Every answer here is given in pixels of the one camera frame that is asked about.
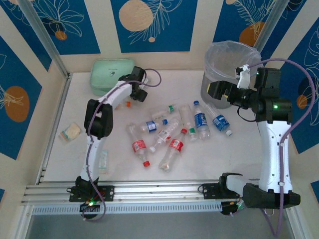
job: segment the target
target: bottle label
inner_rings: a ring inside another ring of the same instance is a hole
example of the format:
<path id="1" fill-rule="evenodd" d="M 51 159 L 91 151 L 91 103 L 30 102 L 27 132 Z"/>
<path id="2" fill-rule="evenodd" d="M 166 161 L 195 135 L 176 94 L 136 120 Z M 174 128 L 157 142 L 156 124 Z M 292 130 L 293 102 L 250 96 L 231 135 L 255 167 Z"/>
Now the bottle label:
<path id="1" fill-rule="evenodd" d="M 195 124 L 197 128 L 207 125 L 207 120 L 204 113 L 198 113 L 195 115 Z"/>
<path id="2" fill-rule="evenodd" d="M 132 144 L 132 148 L 133 148 L 133 151 L 134 151 L 134 153 L 135 153 L 136 151 L 138 151 L 138 150 L 141 149 L 141 148 L 146 148 L 146 145 L 145 145 L 145 143 L 144 143 L 143 140 L 138 140 L 138 141 L 135 141 L 135 142 Z"/>
<path id="3" fill-rule="evenodd" d="M 171 138 L 171 136 L 166 130 L 161 130 L 159 132 L 159 138 L 166 142 Z"/>
<path id="4" fill-rule="evenodd" d="M 176 148 L 180 152 L 181 148 L 184 146 L 184 144 L 177 139 L 173 139 L 169 146 L 172 148 Z"/>
<path id="5" fill-rule="evenodd" d="M 149 121 L 149 122 L 146 122 L 147 126 L 148 126 L 148 129 L 149 129 L 149 133 L 150 132 L 153 132 L 153 131 L 156 131 L 156 124 L 154 121 Z"/>
<path id="6" fill-rule="evenodd" d="M 169 112 L 173 113 L 174 112 L 174 107 L 173 106 L 168 106 L 169 107 Z"/>
<path id="7" fill-rule="evenodd" d="M 229 127 L 229 122 L 223 115 L 217 116 L 213 120 L 213 124 L 216 126 L 216 128 L 218 128 L 219 131 L 223 131 Z"/>

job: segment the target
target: white bottle cap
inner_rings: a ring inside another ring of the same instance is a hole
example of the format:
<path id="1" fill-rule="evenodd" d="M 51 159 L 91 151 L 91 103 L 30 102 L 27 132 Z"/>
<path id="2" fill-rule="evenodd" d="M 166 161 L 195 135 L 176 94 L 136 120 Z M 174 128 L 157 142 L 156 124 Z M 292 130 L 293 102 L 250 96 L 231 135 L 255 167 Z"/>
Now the white bottle cap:
<path id="1" fill-rule="evenodd" d="M 233 133 L 233 132 L 232 132 L 231 130 L 226 131 L 226 135 L 227 135 L 227 136 L 231 136 L 232 133 Z"/>
<path id="2" fill-rule="evenodd" d="M 154 152 L 156 151 L 156 149 L 152 146 L 152 147 L 150 147 L 150 151 L 151 151 L 152 153 L 154 153 Z"/>

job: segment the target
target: trash bin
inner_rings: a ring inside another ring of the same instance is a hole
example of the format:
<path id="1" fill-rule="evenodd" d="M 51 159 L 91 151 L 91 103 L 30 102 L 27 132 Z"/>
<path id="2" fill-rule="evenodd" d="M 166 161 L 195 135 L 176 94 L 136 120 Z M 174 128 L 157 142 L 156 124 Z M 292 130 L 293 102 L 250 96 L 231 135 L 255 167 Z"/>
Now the trash bin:
<path id="1" fill-rule="evenodd" d="M 231 105 L 225 96 L 221 100 L 213 99 L 207 93 L 207 87 L 211 82 L 228 81 L 237 84 L 235 69 L 245 64 L 251 65 L 261 61 L 260 53 L 253 47 L 235 41 L 213 42 L 205 54 L 204 76 L 200 95 L 204 102 L 213 103 L 219 109 L 225 109 Z M 253 77 L 257 68 L 250 69 Z"/>

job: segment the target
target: white table surface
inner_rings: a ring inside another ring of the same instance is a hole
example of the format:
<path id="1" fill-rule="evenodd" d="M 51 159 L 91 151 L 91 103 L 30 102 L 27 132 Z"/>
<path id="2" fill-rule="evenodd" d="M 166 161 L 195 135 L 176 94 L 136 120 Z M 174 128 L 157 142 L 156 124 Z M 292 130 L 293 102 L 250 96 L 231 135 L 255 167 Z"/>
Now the white table surface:
<path id="1" fill-rule="evenodd" d="M 248 178 L 259 178 L 261 169 L 261 139 L 256 123 L 245 122 L 237 116 L 236 107 L 222 110 L 231 124 L 233 135 L 226 137 L 209 122 L 212 133 L 207 141 L 190 142 L 187 138 L 181 157 L 170 173 L 158 169 L 167 147 L 149 156 L 151 167 L 144 168 L 133 154 L 131 143 L 125 132 L 129 122 L 141 123 L 150 119 L 148 109 L 156 105 L 203 101 L 200 87 L 203 71 L 167 70 L 160 71 L 163 81 L 159 87 L 145 90 L 148 96 L 143 103 L 134 103 L 131 109 L 114 111 L 114 127 L 104 149 L 108 151 L 108 172 L 100 175 L 100 180 L 108 181 L 160 181 L 218 179 L 223 172 L 242 173 Z M 148 72 L 150 84 L 156 84 L 158 77 Z M 89 99 L 97 99 L 89 86 L 90 73 L 74 73 L 66 98 L 57 135 L 48 161 L 44 181 L 74 181 L 79 176 L 86 150 L 86 134 L 83 126 Z M 178 116 L 178 112 L 168 119 Z M 253 119 L 250 110 L 242 110 L 241 115 Z M 82 128 L 75 140 L 64 144 L 58 139 L 59 133 L 76 122 Z M 144 134 L 149 147 L 154 134 Z"/>

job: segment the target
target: mint green container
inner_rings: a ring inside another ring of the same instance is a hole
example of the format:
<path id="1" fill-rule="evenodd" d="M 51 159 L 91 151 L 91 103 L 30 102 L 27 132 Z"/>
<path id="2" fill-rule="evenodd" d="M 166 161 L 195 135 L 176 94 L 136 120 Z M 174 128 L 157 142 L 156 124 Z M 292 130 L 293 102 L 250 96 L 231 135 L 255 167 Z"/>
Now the mint green container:
<path id="1" fill-rule="evenodd" d="M 135 66 L 132 59 L 96 60 L 92 66 L 90 86 L 96 96 L 108 93 L 119 78 L 132 72 Z"/>

